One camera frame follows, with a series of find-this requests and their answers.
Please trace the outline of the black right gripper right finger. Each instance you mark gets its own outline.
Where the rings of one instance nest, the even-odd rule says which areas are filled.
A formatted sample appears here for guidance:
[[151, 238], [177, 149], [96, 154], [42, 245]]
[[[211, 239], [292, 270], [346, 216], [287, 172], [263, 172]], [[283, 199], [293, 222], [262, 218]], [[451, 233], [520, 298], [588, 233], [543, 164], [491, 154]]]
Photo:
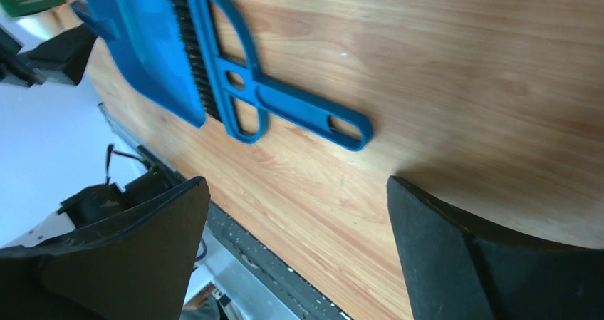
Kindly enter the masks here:
[[601, 319], [603, 251], [541, 239], [401, 177], [387, 209], [416, 319]]

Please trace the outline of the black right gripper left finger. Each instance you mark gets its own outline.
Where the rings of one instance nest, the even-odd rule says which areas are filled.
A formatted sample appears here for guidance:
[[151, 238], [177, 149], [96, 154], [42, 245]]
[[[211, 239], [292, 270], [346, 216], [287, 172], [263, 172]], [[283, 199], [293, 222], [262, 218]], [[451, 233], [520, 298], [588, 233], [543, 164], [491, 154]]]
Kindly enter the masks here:
[[209, 209], [203, 177], [33, 247], [1, 250], [3, 319], [178, 319]]

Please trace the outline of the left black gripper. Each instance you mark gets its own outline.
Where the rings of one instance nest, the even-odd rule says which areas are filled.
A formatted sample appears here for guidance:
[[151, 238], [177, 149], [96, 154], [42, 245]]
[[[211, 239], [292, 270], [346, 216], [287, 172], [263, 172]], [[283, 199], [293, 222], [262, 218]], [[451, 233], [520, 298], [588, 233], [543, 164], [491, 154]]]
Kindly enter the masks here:
[[97, 38], [81, 24], [23, 52], [23, 46], [1, 29], [1, 82], [25, 88], [49, 81], [77, 86]]

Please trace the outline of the blue plastic dustpan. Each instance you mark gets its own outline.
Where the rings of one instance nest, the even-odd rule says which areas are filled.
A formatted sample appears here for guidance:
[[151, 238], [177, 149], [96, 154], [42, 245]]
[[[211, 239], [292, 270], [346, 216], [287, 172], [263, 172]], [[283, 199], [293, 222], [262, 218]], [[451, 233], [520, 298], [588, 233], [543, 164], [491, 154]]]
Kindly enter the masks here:
[[108, 47], [123, 78], [195, 127], [206, 116], [170, 0], [84, 0], [72, 10]]

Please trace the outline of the blue hand brush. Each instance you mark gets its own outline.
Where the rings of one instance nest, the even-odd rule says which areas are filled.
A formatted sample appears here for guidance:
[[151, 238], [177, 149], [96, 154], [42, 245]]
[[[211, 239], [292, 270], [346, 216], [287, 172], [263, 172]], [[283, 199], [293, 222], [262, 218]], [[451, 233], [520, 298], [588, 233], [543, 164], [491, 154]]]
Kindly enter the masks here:
[[[251, 31], [232, 0], [170, 2], [203, 109], [231, 137], [253, 144], [276, 115], [350, 151], [362, 150], [372, 139], [373, 125], [362, 113], [263, 74]], [[221, 54], [213, 6], [234, 29], [243, 64]]]

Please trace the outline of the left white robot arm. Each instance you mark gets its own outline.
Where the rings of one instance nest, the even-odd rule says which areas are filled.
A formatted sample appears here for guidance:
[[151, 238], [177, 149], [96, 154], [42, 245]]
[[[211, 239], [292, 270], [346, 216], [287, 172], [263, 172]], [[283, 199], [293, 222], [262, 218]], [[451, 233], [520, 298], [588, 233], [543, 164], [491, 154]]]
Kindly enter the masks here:
[[173, 203], [180, 186], [129, 150], [89, 82], [1, 85], [1, 245], [125, 228]]

